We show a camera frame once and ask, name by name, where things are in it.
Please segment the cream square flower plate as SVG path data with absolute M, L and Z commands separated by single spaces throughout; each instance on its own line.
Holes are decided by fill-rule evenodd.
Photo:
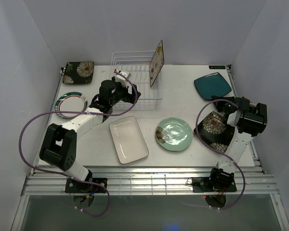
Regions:
M 163 40 L 160 41 L 156 48 L 152 60 L 150 62 L 150 87 L 153 86 L 156 78 L 158 77 L 162 67 L 164 65 L 164 51 L 163 51 Z

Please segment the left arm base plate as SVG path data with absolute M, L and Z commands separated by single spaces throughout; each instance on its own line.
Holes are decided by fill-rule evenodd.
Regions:
M 103 185 L 107 187 L 107 178 L 93 178 L 92 182 Z M 65 193 L 106 193 L 105 189 L 101 186 L 91 185 L 86 183 L 80 183 L 78 181 L 67 179 L 65 186 Z

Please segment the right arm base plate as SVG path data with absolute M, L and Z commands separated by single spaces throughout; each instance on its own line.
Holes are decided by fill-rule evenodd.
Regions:
M 226 188 L 224 185 L 213 183 L 209 177 L 191 177 L 187 179 L 186 184 L 192 187 L 194 193 L 233 193 L 237 191 L 234 181 Z

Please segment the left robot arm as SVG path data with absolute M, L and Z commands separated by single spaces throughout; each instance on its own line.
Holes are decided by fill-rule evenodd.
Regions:
M 102 81 L 99 93 L 86 111 L 61 125 L 52 123 L 47 127 L 39 158 L 62 170 L 63 175 L 72 177 L 81 192 L 88 192 L 92 188 L 91 172 L 76 161 L 77 140 L 113 116 L 113 106 L 118 102 L 135 106 L 140 96 L 137 86 L 121 73 Z

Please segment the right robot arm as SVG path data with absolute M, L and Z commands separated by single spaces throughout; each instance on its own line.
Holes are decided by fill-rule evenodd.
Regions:
M 223 112 L 223 122 L 234 127 L 234 135 L 216 167 L 211 170 L 208 186 L 213 191 L 235 185 L 234 173 L 246 147 L 267 126 L 267 105 L 252 104 L 247 98 L 215 97 L 218 112 Z

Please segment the mint green round flower plate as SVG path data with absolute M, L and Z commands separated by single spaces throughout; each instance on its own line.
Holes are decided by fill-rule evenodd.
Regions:
M 186 121 L 177 117 L 169 117 L 158 123 L 155 137 L 158 144 L 164 149 L 181 152 L 192 143 L 193 130 Z

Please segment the teal square plate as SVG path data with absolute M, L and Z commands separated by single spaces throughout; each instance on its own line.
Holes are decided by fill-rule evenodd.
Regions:
M 206 101 L 212 101 L 212 96 L 223 97 L 232 91 L 228 82 L 219 72 L 195 79 L 194 85 L 198 94 Z

